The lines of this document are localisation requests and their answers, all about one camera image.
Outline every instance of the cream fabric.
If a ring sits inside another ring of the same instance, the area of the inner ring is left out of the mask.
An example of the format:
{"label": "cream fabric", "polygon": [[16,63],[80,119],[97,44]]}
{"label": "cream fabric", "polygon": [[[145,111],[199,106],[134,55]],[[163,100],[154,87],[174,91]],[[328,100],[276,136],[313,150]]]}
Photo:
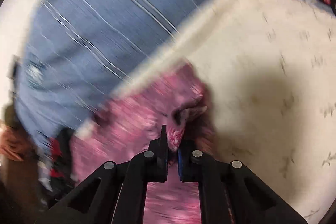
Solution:
{"label": "cream fabric", "polygon": [[116,91],[179,58],[209,85],[218,153],[318,223],[336,196],[336,19],[298,0],[210,0]]}

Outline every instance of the pink garment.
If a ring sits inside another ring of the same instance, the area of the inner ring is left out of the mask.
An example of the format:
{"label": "pink garment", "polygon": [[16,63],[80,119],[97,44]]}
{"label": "pink garment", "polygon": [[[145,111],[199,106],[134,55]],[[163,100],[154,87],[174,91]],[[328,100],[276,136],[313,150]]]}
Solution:
{"label": "pink garment", "polygon": [[[190,65],[169,73],[139,94],[111,99],[94,117],[92,136],[73,138],[73,172],[84,180],[102,163],[129,161],[159,138],[167,125],[168,146],[176,151],[182,137],[192,138],[198,149],[211,153],[213,131],[206,110],[205,85]],[[177,164],[168,169],[166,183],[149,183],[143,223],[201,222],[197,183],[181,183]]]}

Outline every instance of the metal screw head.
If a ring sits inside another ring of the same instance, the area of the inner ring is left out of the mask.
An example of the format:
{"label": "metal screw head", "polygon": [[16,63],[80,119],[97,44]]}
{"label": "metal screw head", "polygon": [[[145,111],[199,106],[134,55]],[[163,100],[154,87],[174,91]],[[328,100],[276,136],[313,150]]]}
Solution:
{"label": "metal screw head", "polygon": [[239,160],[234,160],[231,164],[234,168],[240,168],[243,166],[243,164]]}
{"label": "metal screw head", "polygon": [[146,157],[146,158],[151,158],[154,156],[154,153],[150,150],[146,151],[145,153],[143,153],[143,155]]}
{"label": "metal screw head", "polygon": [[107,170],[113,169],[114,163],[112,161],[108,161],[104,164],[104,168]]}
{"label": "metal screw head", "polygon": [[203,155],[203,152],[201,150],[194,150],[193,151],[193,156],[196,157],[196,158],[200,157],[202,155]]}

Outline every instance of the clothing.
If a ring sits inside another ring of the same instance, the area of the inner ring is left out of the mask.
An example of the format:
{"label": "clothing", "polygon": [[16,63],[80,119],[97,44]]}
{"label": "clothing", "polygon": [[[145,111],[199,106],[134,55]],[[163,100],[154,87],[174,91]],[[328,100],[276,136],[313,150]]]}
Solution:
{"label": "clothing", "polygon": [[18,75],[16,111],[44,153],[76,129],[205,0],[44,0]]}
{"label": "clothing", "polygon": [[70,191],[74,183],[71,180],[72,156],[70,140],[74,131],[63,128],[56,138],[51,140],[50,187],[53,192],[67,194],[64,188]]}
{"label": "clothing", "polygon": [[34,155],[34,146],[22,127],[13,129],[6,126],[0,134],[0,154],[10,160],[23,161]]}
{"label": "clothing", "polygon": [[[182,137],[212,153],[213,130],[204,84],[190,65],[167,73],[138,94],[110,99],[97,113],[92,136],[71,140],[73,172],[83,181],[108,160],[129,161],[160,137],[166,124],[168,147],[176,151]],[[182,184],[173,163],[165,183],[149,183],[143,223],[200,223],[198,183]]]}

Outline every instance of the blue fabric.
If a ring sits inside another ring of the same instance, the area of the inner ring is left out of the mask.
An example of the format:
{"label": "blue fabric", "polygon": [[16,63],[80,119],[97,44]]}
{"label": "blue fabric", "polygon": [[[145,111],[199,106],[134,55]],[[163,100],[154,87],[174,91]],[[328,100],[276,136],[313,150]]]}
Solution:
{"label": "blue fabric", "polygon": [[205,0],[44,0],[18,75],[16,111],[36,144],[78,128]]}

